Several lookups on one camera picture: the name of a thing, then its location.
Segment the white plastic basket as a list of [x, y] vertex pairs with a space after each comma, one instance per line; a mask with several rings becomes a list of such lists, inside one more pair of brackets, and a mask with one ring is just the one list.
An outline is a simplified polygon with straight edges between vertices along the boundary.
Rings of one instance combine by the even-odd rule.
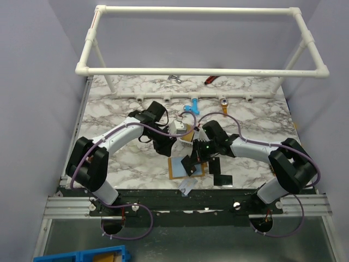
[[195, 136], [198, 134], [196, 129], [192, 130], [189, 134], [178, 138], [179, 142], [184, 146], [192, 146]]

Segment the black credit card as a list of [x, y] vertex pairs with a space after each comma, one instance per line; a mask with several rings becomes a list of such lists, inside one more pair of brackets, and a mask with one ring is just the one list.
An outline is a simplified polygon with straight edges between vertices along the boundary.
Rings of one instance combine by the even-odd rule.
[[181, 164], [188, 176], [191, 176], [194, 174], [194, 172], [197, 170], [196, 165], [198, 164], [197, 160], [194, 158], [191, 158], [189, 155], [186, 155], [182, 160]]
[[220, 166], [220, 158], [214, 157], [208, 163], [209, 174], [211, 175], [220, 175], [221, 174], [221, 166]]
[[232, 187], [233, 178], [231, 175], [214, 174], [213, 175], [213, 185], [221, 187]]

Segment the tan leather card holder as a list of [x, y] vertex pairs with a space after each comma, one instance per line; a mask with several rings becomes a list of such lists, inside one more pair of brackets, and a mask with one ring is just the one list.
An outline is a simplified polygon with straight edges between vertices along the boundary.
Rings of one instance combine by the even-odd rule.
[[203, 177], [205, 176], [205, 169], [208, 167], [207, 163], [196, 164], [191, 174], [188, 173], [189, 169], [185, 168], [182, 163], [183, 157], [170, 157], [168, 158], [169, 179], [178, 180], [187, 177]]

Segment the white credit card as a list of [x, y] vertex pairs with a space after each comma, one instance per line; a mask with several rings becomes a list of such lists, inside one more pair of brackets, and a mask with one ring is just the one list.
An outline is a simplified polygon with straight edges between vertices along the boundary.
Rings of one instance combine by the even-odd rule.
[[178, 189], [183, 197], [187, 197], [190, 191], [196, 186], [197, 183], [197, 179], [189, 177], [181, 182]]

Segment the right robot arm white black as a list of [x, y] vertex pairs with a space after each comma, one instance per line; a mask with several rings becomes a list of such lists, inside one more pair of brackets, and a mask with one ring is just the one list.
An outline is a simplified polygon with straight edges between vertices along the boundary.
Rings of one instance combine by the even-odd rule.
[[275, 178], [262, 185], [251, 200], [251, 208], [258, 214], [269, 210], [276, 199], [300, 193], [317, 174], [309, 155], [295, 139], [276, 143], [251, 141], [240, 134], [228, 135], [212, 120], [195, 128], [190, 160], [193, 164], [207, 162], [215, 154], [249, 158], [271, 166]]

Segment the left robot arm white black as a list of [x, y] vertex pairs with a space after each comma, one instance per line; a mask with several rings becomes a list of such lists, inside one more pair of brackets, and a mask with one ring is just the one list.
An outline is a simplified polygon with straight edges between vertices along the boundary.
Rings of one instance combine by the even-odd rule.
[[156, 153], [170, 157], [176, 138], [169, 136], [168, 124], [159, 123], [164, 114], [168, 114], [165, 107], [153, 101], [147, 109], [131, 112], [121, 124], [103, 135], [94, 139], [80, 137], [65, 170], [71, 177], [71, 185], [79, 183], [103, 202], [102, 209], [108, 215], [116, 215], [121, 202], [117, 190], [106, 180], [109, 156], [132, 140], [146, 136]]

